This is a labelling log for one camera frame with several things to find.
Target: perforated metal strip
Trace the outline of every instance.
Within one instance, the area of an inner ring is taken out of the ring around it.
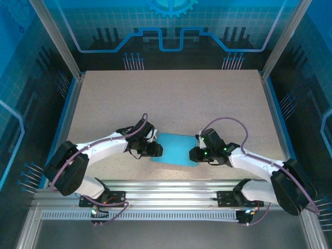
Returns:
[[[119,211],[109,211],[111,219]],[[44,220],[105,220],[91,218],[90,210],[43,210]],[[220,222],[237,222],[235,210],[222,211],[141,211],[129,210],[122,213],[117,220],[215,220]]]

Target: robotic arm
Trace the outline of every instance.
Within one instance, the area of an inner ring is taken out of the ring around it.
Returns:
[[[104,203],[110,197],[108,188],[99,179],[85,176],[86,169],[117,153],[128,151],[132,154],[131,150],[136,150],[140,157],[160,157],[163,148],[155,141],[156,135],[155,127],[142,118],[134,127],[119,129],[97,141],[77,145],[70,141],[64,142],[45,167],[44,175],[53,181],[70,157],[83,150],[63,170],[54,186],[64,196],[76,192]]]
[[[198,146],[189,152],[195,162],[210,165],[226,164],[237,169],[247,170],[265,181],[244,179],[233,190],[234,198],[242,202],[266,201],[278,203],[286,212],[299,215],[308,205],[303,191],[281,169],[288,171],[308,193],[310,198],[317,194],[311,180],[302,166],[294,159],[286,162],[262,157],[241,148],[238,144],[226,144],[214,129],[207,129],[196,135]]]

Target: glass panel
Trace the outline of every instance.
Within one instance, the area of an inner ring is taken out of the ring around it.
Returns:
[[[15,248],[72,77],[29,1],[0,1],[0,34],[0,248]]]
[[[297,159],[332,198],[332,2],[313,0],[270,77]],[[323,214],[330,213],[321,206]],[[330,215],[321,218],[330,224]],[[322,227],[329,230],[331,226]],[[332,233],[325,232],[332,242]]]
[[[139,70],[262,69],[298,1],[46,3],[83,70]]]

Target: blue cloth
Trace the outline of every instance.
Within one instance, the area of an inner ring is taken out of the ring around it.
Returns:
[[[198,166],[197,162],[190,161],[189,151],[196,146],[194,136],[160,133],[157,142],[163,147],[161,157],[152,157],[153,162],[176,164],[188,167]]]

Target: particle board tabletop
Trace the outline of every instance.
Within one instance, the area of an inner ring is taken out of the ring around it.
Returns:
[[[283,160],[257,70],[87,71],[68,139],[94,141],[135,125],[142,114],[163,133],[195,135],[211,120],[233,117],[248,128],[245,148]],[[226,143],[240,144],[243,128],[230,120],[212,125]],[[226,165],[185,167],[117,154],[93,164],[87,174],[100,179],[258,178]]]

